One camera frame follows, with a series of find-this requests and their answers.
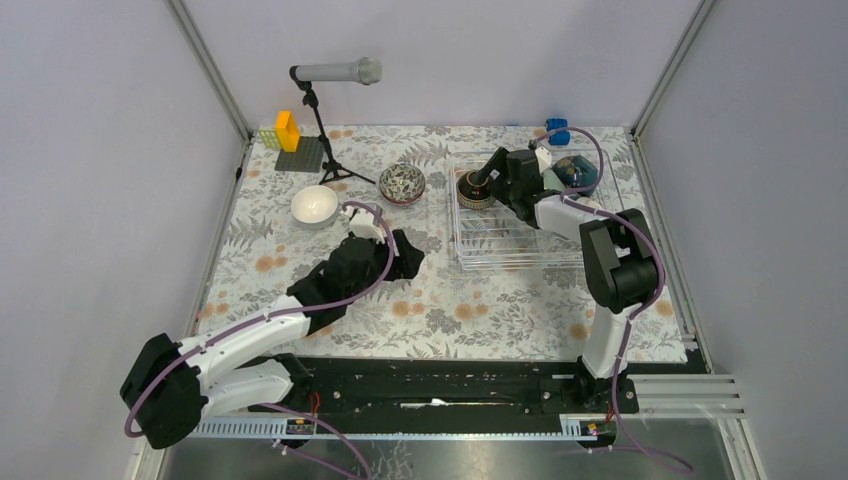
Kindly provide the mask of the black gold striped bowl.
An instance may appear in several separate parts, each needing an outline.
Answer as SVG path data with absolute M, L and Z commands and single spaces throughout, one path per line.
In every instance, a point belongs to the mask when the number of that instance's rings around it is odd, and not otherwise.
M 472 180 L 476 171 L 464 172 L 456 182 L 456 201 L 462 208 L 469 210 L 485 210 L 496 201 L 489 191 L 489 180 L 475 183 Z

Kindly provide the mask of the pale green ceramic bowl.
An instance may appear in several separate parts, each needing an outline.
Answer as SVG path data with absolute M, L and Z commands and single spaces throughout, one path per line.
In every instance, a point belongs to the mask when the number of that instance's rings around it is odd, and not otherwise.
M 566 189 L 565 184 L 557 176 L 553 168 L 549 168 L 542 173 L 544 188 L 547 190 L 555 190 L 562 192 Z

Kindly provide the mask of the dark teal floral bowl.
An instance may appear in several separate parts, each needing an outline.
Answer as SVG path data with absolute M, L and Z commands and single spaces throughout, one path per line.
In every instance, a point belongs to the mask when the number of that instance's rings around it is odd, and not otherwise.
M 556 161 L 551 170 L 569 190 L 583 196 L 591 195 L 597 184 L 598 169 L 582 155 L 570 155 Z

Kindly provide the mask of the white wire dish rack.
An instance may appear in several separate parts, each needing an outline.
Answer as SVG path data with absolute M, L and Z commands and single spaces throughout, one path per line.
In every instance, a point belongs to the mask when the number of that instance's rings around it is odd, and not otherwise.
M 589 147 L 551 147 L 554 160 L 582 156 L 598 167 L 596 150 Z M 493 152 L 467 151 L 452 154 L 448 172 L 454 180 L 485 165 Z M 592 199 L 605 210 L 623 210 L 623 202 L 613 166 L 605 158 L 605 172 Z M 484 210 L 459 205 L 456 187 L 449 193 L 454 202 L 453 251 L 465 271 L 508 268 L 579 268 L 583 266 L 580 246 L 554 233 L 537 230 L 516 218 L 506 206 L 496 202 Z

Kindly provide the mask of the plain white bowl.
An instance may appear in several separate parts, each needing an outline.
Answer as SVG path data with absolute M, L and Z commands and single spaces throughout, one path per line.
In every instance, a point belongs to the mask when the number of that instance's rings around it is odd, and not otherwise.
M 290 211 L 295 223 L 304 228 L 320 229 L 329 226 L 339 212 L 336 192 L 323 185 L 305 187 L 291 201 Z

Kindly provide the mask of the pink patterned bowl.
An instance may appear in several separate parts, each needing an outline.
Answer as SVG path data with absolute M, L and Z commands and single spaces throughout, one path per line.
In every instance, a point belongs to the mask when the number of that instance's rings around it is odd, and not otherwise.
M 418 167 L 398 162 L 381 172 L 377 186 L 388 202 L 394 205 L 411 205 L 425 192 L 426 179 Z

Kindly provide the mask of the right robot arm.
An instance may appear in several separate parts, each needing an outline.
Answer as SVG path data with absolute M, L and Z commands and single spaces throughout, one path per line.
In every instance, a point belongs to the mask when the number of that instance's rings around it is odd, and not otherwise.
M 499 203 L 526 225 L 578 244 L 595 315 L 572 391 L 579 407 L 597 412 L 623 385 L 632 323 L 663 293 L 666 269 L 641 210 L 608 211 L 588 197 L 591 185 L 548 188 L 554 167 L 540 144 L 499 148 L 456 181 L 456 201 L 473 210 Z

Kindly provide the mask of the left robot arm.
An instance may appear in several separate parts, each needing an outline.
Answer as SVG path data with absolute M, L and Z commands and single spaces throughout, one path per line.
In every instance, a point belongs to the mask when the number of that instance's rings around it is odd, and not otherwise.
M 308 381 L 282 362 L 253 360 L 331 325 L 382 283 L 414 278 L 424 256 L 401 230 L 375 238 L 349 234 L 308 275 L 246 318 L 182 340 L 165 333 L 149 339 L 119 390 L 128 409 L 125 435 L 164 449 L 209 416 L 264 403 L 301 409 L 309 401 Z

